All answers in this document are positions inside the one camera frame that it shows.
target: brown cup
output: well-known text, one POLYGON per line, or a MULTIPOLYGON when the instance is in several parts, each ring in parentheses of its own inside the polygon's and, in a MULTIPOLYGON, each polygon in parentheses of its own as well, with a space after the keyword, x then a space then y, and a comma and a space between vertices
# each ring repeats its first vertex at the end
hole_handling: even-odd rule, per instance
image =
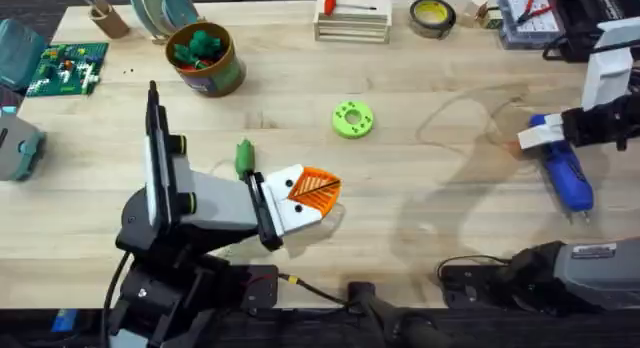
POLYGON ((204 95, 210 97, 225 96, 236 90, 244 81, 245 66, 236 56, 233 40, 229 32, 217 24, 197 22, 182 27, 169 38, 165 53, 167 60, 180 74, 182 80, 188 86, 204 95), (199 30, 207 32, 212 37, 219 38, 222 46, 226 47, 226 51, 220 60, 207 68, 198 70, 183 69, 183 65, 173 57, 175 52, 174 45, 189 46, 193 33, 199 30))
POLYGON ((109 38, 122 38, 129 33, 127 23, 120 18, 113 6, 105 0, 96 0, 95 8, 92 8, 89 12, 89 19, 94 21, 109 38))

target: wooden box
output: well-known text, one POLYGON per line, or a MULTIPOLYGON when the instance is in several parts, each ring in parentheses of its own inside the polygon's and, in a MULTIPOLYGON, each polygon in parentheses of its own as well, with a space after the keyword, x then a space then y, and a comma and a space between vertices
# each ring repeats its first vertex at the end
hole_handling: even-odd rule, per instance
POLYGON ((325 0, 316 1, 313 19, 315 39, 359 43, 389 43, 391 0, 336 0, 331 15, 324 14, 325 0), (375 7, 375 10, 348 7, 375 7))

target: black cable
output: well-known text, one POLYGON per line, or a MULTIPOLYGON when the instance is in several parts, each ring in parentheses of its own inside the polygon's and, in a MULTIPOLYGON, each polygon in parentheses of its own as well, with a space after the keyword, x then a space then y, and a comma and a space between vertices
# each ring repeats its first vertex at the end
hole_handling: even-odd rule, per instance
POLYGON ((490 259, 499 263, 502 263, 503 265, 507 265, 509 263, 511 263, 510 259, 504 259, 504 258, 498 258, 498 257, 494 257, 494 256, 490 256, 490 255, 486 255, 486 254, 472 254, 472 255, 466 255, 466 256, 457 256, 457 257, 451 257, 451 258, 447 258, 445 260, 443 260, 442 262, 440 262, 436 268, 436 276, 438 277, 438 281, 440 282, 440 284, 443 284, 442 282, 442 268, 444 268, 444 266, 451 262, 451 261, 455 261, 455 260, 462 260, 462 259, 475 259, 475 258, 484 258, 484 259, 490 259))
POLYGON ((622 48, 631 48, 637 45, 640 45, 640 39, 634 39, 628 42, 610 44, 608 46, 594 48, 591 50, 590 54, 608 52, 611 50, 622 49, 622 48))
POLYGON ((557 49, 560 46, 560 42, 563 40, 567 40, 567 35, 566 34, 561 34, 558 37, 554 38, 551 42, 547 43, 547 45, 544 46, 544 50, 542 51, 542 59, 547 60, 547 61, 554 61, 554 60, 564 60, 564 58, 562 56, 550 56, 549 53, 551 52, 552 49, 557 49))
POLYGON ((104 305, 102 306, 102 320, 100 322, 100 340, 102 341, 102 348, 109 348, 109 335, 107 334, 107 314, 111 309, 111 300, 113 299, 113 292, 116 289, 116 283, 118 283, 118 278, 120 278, 122 269, 124 269, 124 265, 125 263, 127 263, 130 255, 131 253, 129 252, 126 252, 122 255, 122 259, 120 259, 120 263, 118 263, 116 271, 113 272, 111 283, 109 283, 109 288, 107 289, 107 295, 104 297, 104 305))
POLYGON ((337 304, 339 304, 341 306, 347 306, 347 303, 348 303, 347 301, 345 301, 343 299, 340 299, 338 297, 332 296, 329 293, 323 292, 320 289, 312 286, 311 284, 303 281, 299 277, 291 276, 289 274, 284 274, 284 273, 278 274, 278 277, 280 279, 284 279, 284 280, 286 280, 286 281, 288 281, 290 283, 297 284, 297 285, 301 286, 302 288, 308 290, 309 292, 311 292, 311 293, 313 293, 315 295, 318 295, 318 296, 320 296, 320 297, 322 297, 322 298, 324 298, 326 300, 330 300, 330 301, 332 301, 334 303, 337 303, 337 304))

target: cup with green toys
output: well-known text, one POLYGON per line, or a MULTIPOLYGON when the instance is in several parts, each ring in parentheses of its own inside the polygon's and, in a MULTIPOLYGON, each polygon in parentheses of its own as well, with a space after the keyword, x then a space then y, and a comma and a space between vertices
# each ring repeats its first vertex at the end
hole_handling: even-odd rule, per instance
POLYGON ((198 92, 222 97, 244 81, 245 66, 223 27, 197 22, 175 32, 167 42, 167 60, 184 82, 198 92))

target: lego baseplate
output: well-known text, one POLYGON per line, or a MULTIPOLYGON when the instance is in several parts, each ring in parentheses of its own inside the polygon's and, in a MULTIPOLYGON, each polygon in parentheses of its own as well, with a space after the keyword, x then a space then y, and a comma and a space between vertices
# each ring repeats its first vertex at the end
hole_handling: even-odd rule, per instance
POLYGON ((49 46, 36 68, 27 97, 91 94, 100 80, 108 43, 49 46))

